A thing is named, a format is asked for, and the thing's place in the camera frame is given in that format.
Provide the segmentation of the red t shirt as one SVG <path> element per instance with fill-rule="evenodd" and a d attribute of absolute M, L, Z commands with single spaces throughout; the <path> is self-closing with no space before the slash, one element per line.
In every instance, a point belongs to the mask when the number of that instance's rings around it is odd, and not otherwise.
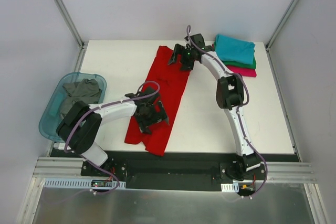
<path fill-rule="evenodd" d="M 132 117 L 124 142 L 127 144 L 143 143 L 145 150 L 157 156 L 163 156 L 168 144 L 173 124 L 184 93 L 189 71 L 180 70 L 181 64 L 169 65 L 173 50 L 167 46 L 159 46 L 147 81 L 155 81 L 160 85 L 160 100 L 169 118 L 169 123 L 160 122 L 150 127 L 151 134 L 141 133 L 136 119 Z"/>

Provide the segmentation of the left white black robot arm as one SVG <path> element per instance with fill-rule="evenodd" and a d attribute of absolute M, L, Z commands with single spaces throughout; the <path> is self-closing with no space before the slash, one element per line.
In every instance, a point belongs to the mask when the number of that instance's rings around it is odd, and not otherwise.
<path fill-rule="evenodd" d="M 96 143 L 100 126 L 121 118 L 135 118 L 140 133 L 152 135 L 151 126 L 169 123 L 168 114 L 160 94 L 153 87 L 128 93 L 121 100 L 111 103 L 86 104 L 76 102 L 56 129 L 65 142 L 64 151 L 82 156 L 93 163 L 92 169 L 99 176 L 110 173 L 108 154 Z"/>

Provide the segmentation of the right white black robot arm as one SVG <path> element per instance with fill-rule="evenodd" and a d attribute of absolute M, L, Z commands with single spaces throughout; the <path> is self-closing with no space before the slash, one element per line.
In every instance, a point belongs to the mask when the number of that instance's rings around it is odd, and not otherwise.
<path fill-rule="evenodd" d="M 233 180 L 243 181 L 250 178 L 255 169 L 261 165 L 258 155 L 244 119 L 243 107 L 249 102 L 247 87 L 238 73 L 231 72 L 217 56 L 211 45 L 205 45 L 201 34 L 187 35 L 186 45 L 175 44 L 169 65 L 177 62 L 181 56 L 180 69 L 193 70 L 198 61 L 206 67 L 217 81 L 216 102 L 224 110 L 235 140 L 236 160 L 226 168 L 226 176 Z"/>

